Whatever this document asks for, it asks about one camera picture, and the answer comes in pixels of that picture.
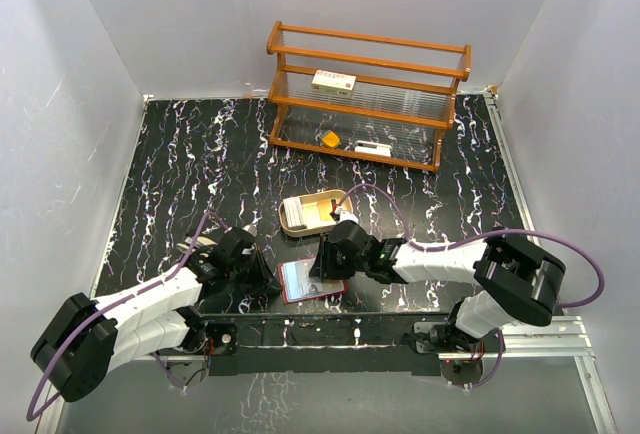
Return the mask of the red card holder wallet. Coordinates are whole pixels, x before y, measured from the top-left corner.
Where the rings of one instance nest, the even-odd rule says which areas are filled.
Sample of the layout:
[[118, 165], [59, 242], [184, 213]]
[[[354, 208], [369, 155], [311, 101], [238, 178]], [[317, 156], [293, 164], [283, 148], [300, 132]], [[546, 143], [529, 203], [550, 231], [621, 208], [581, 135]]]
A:
[[347, 286], [342, 280], [326, 280], [311, 275], [311, 258], [278, 265], [278, 275], [285, 304], [340, 295]]

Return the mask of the beige oval card tray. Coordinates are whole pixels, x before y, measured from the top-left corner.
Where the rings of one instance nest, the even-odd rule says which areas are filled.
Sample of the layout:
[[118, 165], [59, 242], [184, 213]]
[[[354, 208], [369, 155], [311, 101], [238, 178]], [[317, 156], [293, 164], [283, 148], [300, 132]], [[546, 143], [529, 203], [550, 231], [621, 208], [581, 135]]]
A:
[[278, 209], [280, 225], [283, 232], [292, 238], [308, 237], [331, 231], [337, 224], [330, 215], [335, 205], [344, 205], [346, 209], [355, 214], [351, 199], [346, 197], [346, 193], [342, 190], [332, 189], [292, 197], [300, 198], [307, 224], [306, 229], [289, 229], [286, 224], [282, 201]]

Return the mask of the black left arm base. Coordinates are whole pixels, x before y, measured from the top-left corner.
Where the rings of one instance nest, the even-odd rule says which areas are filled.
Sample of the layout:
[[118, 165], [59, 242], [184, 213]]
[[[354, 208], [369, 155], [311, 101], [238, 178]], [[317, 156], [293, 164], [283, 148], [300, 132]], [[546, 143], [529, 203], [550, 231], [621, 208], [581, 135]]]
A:
[[[204, 379], [214, 356], [234, 353], [237, 329], [231, 325], [211, 324], [190, 307], [178, 308], [161, 315], [157, 323], [162, 329], [162, 336], [152, 344], [148, 355], [181, 395], [186, 395], [194, 383]], [[173, 367], [179, 366], [179, 362], [171, 363], [170, 354], [162, 354], [165, 350], [198, 356], [201, 365], [187, 378], [180, 377], [172, 371]]]

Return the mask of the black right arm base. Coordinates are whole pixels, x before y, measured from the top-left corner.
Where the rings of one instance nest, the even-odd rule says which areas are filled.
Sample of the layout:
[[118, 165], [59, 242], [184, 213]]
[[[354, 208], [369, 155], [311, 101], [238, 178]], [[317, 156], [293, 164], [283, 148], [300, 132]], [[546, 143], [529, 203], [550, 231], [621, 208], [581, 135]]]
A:
[[[427, 332], [413, 330], [412, 332], [404, 333], [400, 343], [408, 346], [414, 352], [418, 352], [418, 347], [421, 346], [427, 354], [470, 353], [470, 357], [462, 361], [460, 366], [464, 363], [480, 363], [485, 353], [484, 340], [473, 337], [456, 326], [456, 322], [461, 317], [460, 311], [464, 301], [465, 298], [462, 298], [454, 305], [444, 324], [436, 324]], [[482, 375], [476, 382], [454, 383], [448, 380], [447, 385], [449, 387], [456, 387], [463, 389], [465, 392], [470, 392], [474, 388], [487, 384], [495, 376], [500, 368], [506, 345], [502, 331], [499, 328], [495, 328], [493, 332], [498, 340], [498, 351], [491, 371], [487, 375]]]

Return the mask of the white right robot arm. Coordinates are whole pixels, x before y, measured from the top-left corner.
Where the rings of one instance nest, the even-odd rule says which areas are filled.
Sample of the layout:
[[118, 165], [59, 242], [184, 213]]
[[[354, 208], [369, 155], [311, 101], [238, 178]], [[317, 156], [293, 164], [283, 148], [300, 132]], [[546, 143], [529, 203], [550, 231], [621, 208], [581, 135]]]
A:
[[310, 275], [345, 281], [363, 273], [380, 284], [476, 284], [479, 293], [462, 298], [444, 323], [416, 336], [436, 349], [466, 351], [507, 324], [549, 325], [565, 270], [562, 261], [520, 234], [492, 232], [461, 247], [415, 244], [378, 240], [346, 220], [321, 236]]

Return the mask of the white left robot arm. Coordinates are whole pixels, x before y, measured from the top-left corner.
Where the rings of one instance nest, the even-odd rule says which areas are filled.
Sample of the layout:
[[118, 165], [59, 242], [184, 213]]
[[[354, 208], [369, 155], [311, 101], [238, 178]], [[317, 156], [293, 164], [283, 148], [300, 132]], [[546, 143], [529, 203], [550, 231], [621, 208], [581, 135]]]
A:
[[163, 349], [211, 352], [197, 306], [225, 291], [269, 299], [281, 285], [256, 238], [233, 227], [213, 241], [187, 238], [168, 272], [116, 294], [69, 297], [33, 346], [30, 357], [66, 402], [95, 390], [106, 375]]

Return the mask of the orange yellow small block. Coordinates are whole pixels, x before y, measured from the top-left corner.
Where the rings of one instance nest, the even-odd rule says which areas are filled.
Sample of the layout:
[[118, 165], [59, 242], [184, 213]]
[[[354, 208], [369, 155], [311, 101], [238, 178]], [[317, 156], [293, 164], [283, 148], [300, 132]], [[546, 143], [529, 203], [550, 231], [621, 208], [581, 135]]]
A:
[[321, 144], [330, 149], [336, 149], [340, 146], [340, 137], [332, 130], [324, 132], [320, 138]]

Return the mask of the white stapler on shelf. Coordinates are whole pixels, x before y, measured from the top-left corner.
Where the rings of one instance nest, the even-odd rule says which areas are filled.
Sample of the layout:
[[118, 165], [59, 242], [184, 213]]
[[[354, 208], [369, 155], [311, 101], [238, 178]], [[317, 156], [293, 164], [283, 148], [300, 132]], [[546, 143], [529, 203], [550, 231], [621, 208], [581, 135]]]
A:
[[358, 153], [390, 158], [392, 146], [384, 143], [357, 140], [354, 145], [354, 151]]

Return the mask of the white red medicine box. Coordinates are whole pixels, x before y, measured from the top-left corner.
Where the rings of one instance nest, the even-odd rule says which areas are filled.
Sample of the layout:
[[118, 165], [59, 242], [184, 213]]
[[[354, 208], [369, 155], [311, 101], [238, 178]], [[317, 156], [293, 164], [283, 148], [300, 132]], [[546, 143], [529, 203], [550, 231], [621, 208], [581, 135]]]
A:
[[351, 97], [357, 78], [352, 75], [332, 71], [317, 70], [312, 78], [311, 86], [320, 93]]

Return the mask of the orange wooden shelf rack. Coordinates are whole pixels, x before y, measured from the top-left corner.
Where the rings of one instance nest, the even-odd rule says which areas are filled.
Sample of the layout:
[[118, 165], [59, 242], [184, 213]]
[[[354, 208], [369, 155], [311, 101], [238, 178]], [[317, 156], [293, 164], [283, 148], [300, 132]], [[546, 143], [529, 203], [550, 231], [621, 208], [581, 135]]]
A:
[[[266, 51], [276, 58], [268, 100], [275, 147], [425, 172], [440, 168], [454, 127], [456, 95], [472, 69], [470, 45], [447, 45], [275, 22]], [[351, 97], [314, 91], [317, 70], [357, 78]], [[332, 130], [336, 149], [321, 136]], [[389, 144], [391, 157], [354, 151], [357, 140]]]

